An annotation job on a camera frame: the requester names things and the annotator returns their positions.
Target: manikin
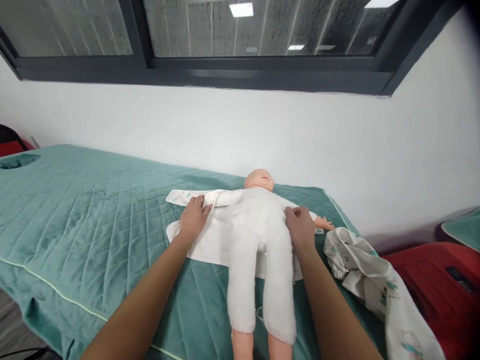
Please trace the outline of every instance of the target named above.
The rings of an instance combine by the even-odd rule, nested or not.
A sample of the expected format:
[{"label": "manikin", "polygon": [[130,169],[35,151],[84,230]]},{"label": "manikin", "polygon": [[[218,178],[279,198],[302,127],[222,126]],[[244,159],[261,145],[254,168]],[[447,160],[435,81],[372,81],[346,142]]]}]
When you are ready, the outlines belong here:
[{"label": "manikin", "polygon": [[[207,193],[203,201],[204,206],[230,206],[227,307],[233,353],[238,358],[251,358],[253,354],[257,251],[266,252],[263,319],[268,331],[270,356],[278,354],[283,359],[291,359],[297,336],[292,243],[285,217],[285,208],[297,205],[274,194],[274,185],[268,171],[256,169],[245,179],[245,189]],[[313,212],[310,215],[317,228],[334,229],[325,217]]]}]

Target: green cushion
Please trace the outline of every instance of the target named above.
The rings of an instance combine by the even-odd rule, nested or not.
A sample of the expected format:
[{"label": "green cushion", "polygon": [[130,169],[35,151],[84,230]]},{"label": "green cushion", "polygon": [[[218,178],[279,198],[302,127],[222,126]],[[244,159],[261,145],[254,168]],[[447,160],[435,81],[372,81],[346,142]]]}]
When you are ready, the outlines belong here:
[{"label": "green cushion", "polygon": [[441,224],[450,237],[480,253],[480,207]]},{"label": "green cushion", "polygon": [[[244,184],[237,176],[71,145],[27,154],[40,157],[0,168],[0,286],[19,303],[28,326],[64,358],[80,357],[167,248],[165,229],[183,211],[165,201],[171,189],[235,190]],[[275,193],[357,232],[323,189],[276,185]],[[325,235],[315,239],[326,262]],[[256,285],[255,351],[268,358],[260,319],[264,281]],[[227,286],[228,268],[187,259],[147,357],[232,359]],[[340,289],[385,355],[384,324]],[[295,283],[294,296],[294,358],[318,359],[303,281]]]}]

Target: doll arm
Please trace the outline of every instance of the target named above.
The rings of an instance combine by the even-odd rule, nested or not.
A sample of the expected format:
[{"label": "doll arm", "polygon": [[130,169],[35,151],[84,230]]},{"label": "doll arm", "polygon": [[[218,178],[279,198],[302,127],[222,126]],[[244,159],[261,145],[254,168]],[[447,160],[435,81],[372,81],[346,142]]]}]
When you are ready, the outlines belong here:
[{"label": "doll arm", "polygon": [[[280,204],[281,204],[281,207],[283,208],[283,210],[285,210],[285,208],[297,208],[298,205],[294,204],[293,202],[281,197],[281,196],[278,196],[278,199],[280,201]],[[332,222],[331,221],[327,221],[327,219],[325,217],[320,217],[318,216],[316,213],[314,212],[311,212],[309,211],[310,213],[310,217],[311,219],[313,220],[313,223],[315,224],[315,227],[318,228],[318,229],[325,229],[325,230],[333,230],[335,229],[335,227],[332,225]]]},{"label": "doll arm", "polygon": [[203,207],[212,205],[215,208],[226,207],[234,204],[240,198],[243,189],[239,190],[213,190],[205,194]]}]

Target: window frame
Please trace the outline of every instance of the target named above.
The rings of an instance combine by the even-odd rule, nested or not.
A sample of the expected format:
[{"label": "window frame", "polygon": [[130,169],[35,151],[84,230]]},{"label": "window frame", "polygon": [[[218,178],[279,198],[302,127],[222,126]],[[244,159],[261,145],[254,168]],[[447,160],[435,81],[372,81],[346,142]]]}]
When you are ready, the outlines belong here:
[{"label": "window frame", "polygon": [[405,0],[372,56],[154,57],[142,0],[118,0],[133,55],[20,57],[0,28],[19,80],[191,86],[391,96],[463,0]]}]

